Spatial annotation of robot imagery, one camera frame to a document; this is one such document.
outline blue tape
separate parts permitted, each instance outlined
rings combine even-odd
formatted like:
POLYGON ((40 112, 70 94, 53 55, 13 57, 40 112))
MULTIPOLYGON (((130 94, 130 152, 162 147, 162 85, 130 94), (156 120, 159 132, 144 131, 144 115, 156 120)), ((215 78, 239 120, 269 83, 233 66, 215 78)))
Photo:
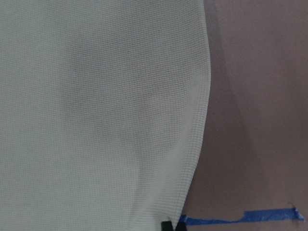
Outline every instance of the blue tape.
POLYGON ((244 217, 236 221, 219 220, 219 219, 212 219, 212 220, 193 219, 187 215, 182 215, 179 221, 185 222, 187 226, 192 226, 192 225, 233 224, 241 222, 262 222, 269 220, 284 220, 284 219, 305 221, 304 217, 298 212, 296 208, 245 211, 244 217))

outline strip of blue tape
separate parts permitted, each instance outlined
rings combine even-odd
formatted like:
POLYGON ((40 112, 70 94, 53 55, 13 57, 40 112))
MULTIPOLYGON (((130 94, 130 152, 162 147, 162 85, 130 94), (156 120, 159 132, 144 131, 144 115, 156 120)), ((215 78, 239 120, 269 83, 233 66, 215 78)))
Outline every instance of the strip of blue tape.
POLYGON ((305 221, 304 217, 298 212, 296 208, 245 211, 244 217, 236 221, 219 220, 219 219, 212 219, 212 220, 193 219, 187 215, 182 215, 179 221, 185 222, 187 226, 192 226, 192 225, 233 224, 241 222, 262 222, 269 220, 285 220, 285 219, 305 221))

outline brown surface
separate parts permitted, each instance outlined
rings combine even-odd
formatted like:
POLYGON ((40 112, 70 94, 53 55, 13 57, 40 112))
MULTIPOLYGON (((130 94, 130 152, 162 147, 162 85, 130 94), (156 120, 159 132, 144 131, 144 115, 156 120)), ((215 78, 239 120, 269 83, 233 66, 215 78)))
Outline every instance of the brown surface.
MULTIPOLYGON (((308 1, 205 0, 212 85, 183 214, 239 219, 296 206, 308 219, 308 1)), ((189 231, 306 231, 298 221, 189 231)))

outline white cloth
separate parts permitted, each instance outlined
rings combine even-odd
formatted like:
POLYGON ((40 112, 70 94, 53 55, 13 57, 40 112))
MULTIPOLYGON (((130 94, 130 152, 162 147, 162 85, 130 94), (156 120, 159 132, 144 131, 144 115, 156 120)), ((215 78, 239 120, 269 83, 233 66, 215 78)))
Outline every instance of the white cloth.
POLYGON ((175 227, 210 89, 202 0, 0 3, 0 230, 175 227))

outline textured fabric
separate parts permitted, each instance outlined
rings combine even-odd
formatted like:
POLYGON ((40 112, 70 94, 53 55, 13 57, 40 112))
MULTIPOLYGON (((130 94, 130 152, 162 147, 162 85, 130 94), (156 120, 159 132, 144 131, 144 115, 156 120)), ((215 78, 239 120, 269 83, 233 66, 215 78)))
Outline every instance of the textured fabric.
POLYGON ((202 0, 3 0, 0 52, 0 230, 176 226, 210 88, 202 0))

